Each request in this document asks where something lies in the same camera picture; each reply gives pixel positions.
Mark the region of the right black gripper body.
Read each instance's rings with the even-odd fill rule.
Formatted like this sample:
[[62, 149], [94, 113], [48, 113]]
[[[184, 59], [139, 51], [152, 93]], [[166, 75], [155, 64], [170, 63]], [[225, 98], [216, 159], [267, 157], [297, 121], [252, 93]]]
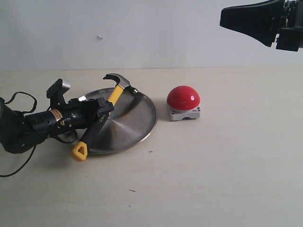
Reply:
[[276, 49], [299, 51], [303, 48], [303, 1], [286, 0], [278, 27]]

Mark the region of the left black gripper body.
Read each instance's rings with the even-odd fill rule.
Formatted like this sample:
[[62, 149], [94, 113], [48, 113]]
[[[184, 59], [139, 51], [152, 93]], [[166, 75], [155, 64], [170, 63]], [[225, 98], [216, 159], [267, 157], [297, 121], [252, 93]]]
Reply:
[[50, 110], [26, 116], [26, 138], [46, 139], [90, 126], [99, 109], [96, 99], [72, 99]]

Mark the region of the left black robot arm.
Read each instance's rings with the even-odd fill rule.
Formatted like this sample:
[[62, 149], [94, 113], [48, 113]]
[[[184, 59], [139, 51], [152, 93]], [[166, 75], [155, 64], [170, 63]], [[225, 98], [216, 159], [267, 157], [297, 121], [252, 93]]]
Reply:
[[0, 143], [8, 153], [22, 154], [48, 138], [55, 138], [78, 129], [91, 129], [106, 120], [114, 110], [104, 98], [80, 101], [71, 99], [51, 109], [24, 114], [0, 104]]

